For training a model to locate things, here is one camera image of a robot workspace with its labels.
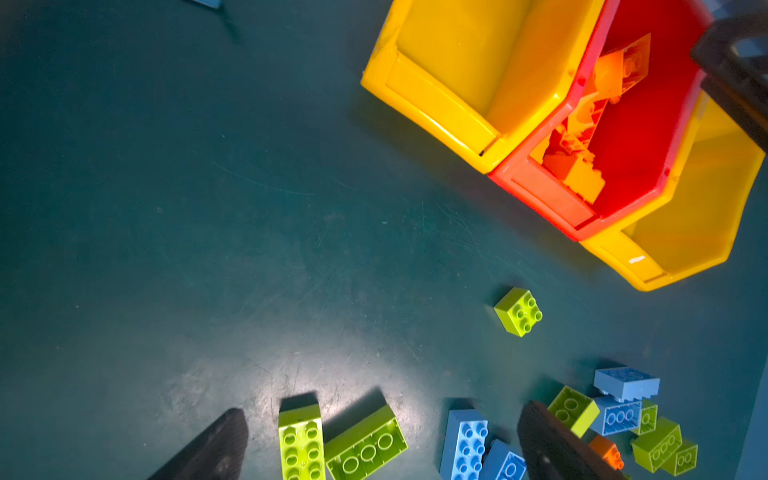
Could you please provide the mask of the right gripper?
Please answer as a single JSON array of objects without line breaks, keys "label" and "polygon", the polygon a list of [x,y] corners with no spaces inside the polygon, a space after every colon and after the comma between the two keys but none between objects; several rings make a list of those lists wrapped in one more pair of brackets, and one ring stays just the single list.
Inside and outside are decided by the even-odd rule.
[{"label": "right gripper", "polygon": [[767,57],[742,57],[733,46],[767,34],[767,13],[714,21],[691,50],[705,73],[703,90],[762,150],[767,149]]}]

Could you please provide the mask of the green lego studs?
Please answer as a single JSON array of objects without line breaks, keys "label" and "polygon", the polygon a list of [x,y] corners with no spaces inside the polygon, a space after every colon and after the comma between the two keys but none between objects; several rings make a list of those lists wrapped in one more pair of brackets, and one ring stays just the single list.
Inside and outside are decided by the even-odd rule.
[{"label": "green lego studs", "polygon": [[321,410],[317,403],[281,411],[278,441],[284,480],[325,480]]}]

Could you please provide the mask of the orange curved lego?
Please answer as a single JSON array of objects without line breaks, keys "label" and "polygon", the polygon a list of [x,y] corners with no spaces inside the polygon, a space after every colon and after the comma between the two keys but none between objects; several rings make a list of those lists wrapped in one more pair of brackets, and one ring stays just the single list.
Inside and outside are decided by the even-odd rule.
[{"label": "orange curved lego", "polygon": [[601,56],[593,77],[597,100],[613,103],[630,88],[642,81],[649,72],[651,35],[640,37],[627,46]]}]

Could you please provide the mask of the small green lego top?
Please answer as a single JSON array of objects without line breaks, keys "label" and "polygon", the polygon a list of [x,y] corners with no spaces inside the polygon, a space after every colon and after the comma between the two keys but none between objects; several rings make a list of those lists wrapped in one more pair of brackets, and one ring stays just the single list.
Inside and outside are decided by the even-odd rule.
[{"label": "small green lego top", "polygon": [[529,290],[515,287],[494,306],[494,311],[505,330],[524,337],[543,319],[543,313]]}]

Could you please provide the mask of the long orange lego assembly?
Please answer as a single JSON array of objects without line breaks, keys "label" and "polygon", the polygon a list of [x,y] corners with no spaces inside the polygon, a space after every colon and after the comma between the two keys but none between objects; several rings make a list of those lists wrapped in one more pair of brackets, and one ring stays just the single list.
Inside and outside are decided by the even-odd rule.
[{"label": "long orange lego assembly", "polygon": [[612,96],[621,90],[612,83],[591,80],[577,107],[529,154],[542,164],[547,155],[590,155],[589,143]]}]

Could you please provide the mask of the blue lego left upside-down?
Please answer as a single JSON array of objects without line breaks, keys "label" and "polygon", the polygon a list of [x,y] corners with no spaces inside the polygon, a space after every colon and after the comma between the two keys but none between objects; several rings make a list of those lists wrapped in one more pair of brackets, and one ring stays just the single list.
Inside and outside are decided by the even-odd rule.
[{"label": "blue lego left upside-down", "polygon": [[522,480],[527,471],[525,460],[508,444],[493,440],[479,474],[480,480]]}]

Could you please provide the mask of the blue lego upside down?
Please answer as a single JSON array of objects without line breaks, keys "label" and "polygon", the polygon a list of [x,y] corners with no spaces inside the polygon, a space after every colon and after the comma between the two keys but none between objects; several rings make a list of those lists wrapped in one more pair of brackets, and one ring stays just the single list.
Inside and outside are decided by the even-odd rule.
[{"label": "blue lego upside down", "polygon": [[642,401],[618,401],[612,396],[594,398],[599,414],[590,426],[597,434],[608,437],[635,430],[642,420]]}]

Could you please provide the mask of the blue lego left studs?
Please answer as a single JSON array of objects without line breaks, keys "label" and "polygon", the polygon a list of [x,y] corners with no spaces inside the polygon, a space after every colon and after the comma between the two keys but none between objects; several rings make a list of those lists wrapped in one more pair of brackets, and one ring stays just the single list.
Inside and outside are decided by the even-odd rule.
[{"label": "blue lego left studs", "polygon": [[478,479],[487,435],[488,420],[478,410],[451,410],[441,459],[441,478]]}]

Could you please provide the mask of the light blue lego upper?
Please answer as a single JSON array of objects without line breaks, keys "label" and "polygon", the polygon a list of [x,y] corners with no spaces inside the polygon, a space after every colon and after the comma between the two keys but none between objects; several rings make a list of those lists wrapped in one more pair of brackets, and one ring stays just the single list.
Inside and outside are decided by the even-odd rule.
[{"label": "light blue lego upper", "polygon": [[660,390],[660,379],[631,367],[598,369],[593,385],[617,401],[650,399]]}]

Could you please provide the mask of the small green lego square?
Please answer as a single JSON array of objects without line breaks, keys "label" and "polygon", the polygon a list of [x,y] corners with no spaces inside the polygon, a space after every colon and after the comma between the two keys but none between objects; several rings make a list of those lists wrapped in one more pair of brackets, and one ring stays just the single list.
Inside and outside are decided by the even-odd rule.
[{"label": "small green lego square", "polygon": [[648,399],[642,400],[639,424],[632,432],[642,436],[656,430],[658,419],[658,405]]}]

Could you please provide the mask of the green lego left upside-down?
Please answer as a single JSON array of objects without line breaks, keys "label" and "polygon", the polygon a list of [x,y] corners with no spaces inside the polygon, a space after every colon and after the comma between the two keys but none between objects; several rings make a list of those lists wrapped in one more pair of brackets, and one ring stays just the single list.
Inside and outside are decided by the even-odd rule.
[{"label": "green lego left upside-down", "polygon": [[325,444],[325,465],[335,480],[368,479],[407,449],[393,410],[384,405]]}]

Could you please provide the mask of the red middle bin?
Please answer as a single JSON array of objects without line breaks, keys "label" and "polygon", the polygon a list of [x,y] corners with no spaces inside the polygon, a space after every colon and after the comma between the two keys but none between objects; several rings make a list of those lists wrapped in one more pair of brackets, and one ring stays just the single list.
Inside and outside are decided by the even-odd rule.
[{"label": "red middle bin", "polygon": [[489,175],[574,241],[587,240],[658,198],[700,92],[690,51],[712,23],[699,1],[609,1],[587,48],[602,53],[650,38],[649,73],[609,104],[589,149],[605,181],[593,204],[537,162],[511,154]]}]

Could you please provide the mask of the right yellow bin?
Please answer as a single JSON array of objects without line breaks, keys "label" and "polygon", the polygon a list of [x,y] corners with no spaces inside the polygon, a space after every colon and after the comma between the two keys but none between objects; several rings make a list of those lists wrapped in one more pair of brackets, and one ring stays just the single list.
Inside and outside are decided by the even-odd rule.
[{"label": "right yellow bin", "polygon": [[663,193],[581,244],[644,292],[722,264],[764,158],[737,123],[701,93]]}]

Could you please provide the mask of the left yellow bin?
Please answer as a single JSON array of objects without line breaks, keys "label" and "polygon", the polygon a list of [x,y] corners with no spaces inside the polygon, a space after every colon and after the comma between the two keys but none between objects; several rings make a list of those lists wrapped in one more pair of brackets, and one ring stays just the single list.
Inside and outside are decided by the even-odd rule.
[{"label": "left yellow bin", "polygon": [[577,103],[615,1],[395,1],[362,86],[488,174]]}]

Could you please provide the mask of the blue toy rake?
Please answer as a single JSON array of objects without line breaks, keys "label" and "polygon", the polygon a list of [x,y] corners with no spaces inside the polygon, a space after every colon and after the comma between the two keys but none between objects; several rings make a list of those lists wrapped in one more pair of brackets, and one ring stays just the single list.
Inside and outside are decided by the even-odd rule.
[{"label": "blue toy rake", "polygon": [[211,8],[214,10],[219,9],[223,3],[222,0],[191,0],[191,1],[196,4],[203,5],[207,8]]}]

